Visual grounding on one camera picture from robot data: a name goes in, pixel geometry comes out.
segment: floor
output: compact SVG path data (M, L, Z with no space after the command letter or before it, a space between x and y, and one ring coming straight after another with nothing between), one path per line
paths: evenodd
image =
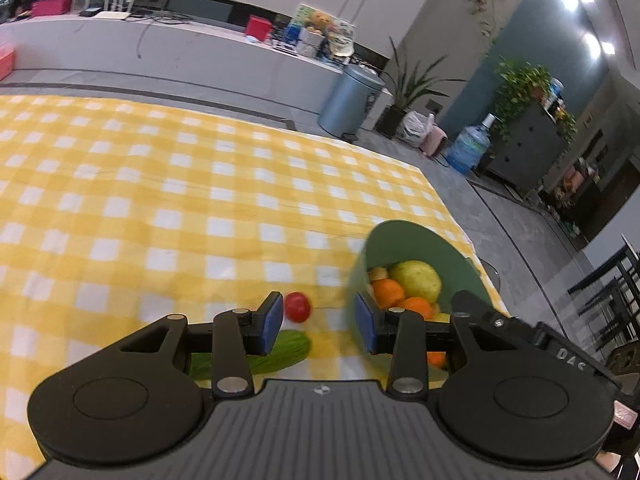
M17 70L0 82L2 94L60 94L130 99L230 116L276 128L329 137L316 114L243 94L162 78L67 70ZM566 290L591 266L558 224L544 212L487 178L467 179L443 158L423 156L399 140L360 130L357 145L420 168L453 217L471 238L478 256L500 274L500 294L510 313L535 324L544 321L603 360L610 351L593 347L600 315L577 317L591 289L570 298Z

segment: green basket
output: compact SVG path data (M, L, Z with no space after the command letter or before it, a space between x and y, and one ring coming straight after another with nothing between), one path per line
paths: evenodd
M388 220L377 225L369 233L351 271L346 287L345 305L348 309L351 331L373 364L388 370L391 356L367 354L362 345L360 333L354 316L354 297L356 293L367 292L369 285L368 269L372 267L389 268L393 264L407 260L421 260L433 267L442 280L442 291L438 305L442 312L451 313L451 298L460 290L469 290L481 300L491 304L489 293L484 288L479 271L458 250L433 231L405 220ZM431 381L441 381L446 372L429 366Z

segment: gray cabinet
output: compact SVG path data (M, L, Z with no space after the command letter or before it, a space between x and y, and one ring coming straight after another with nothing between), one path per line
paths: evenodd
M537 103L510 126L508 142L496 142L487 170L528 193L543 178L567 146L556 122Z

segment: blue bottle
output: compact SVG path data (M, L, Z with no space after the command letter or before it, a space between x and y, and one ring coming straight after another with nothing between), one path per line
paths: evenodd
M491 144L488 133L494 120L495 117L488 114L479 126L467 126L460 132L444 155L452 168L467 174L478 165Z

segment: blue trash can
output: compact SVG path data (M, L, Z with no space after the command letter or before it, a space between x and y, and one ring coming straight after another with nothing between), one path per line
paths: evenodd
M332 136L355 136L385 87L376 74L347 65L318 117L318 125Z

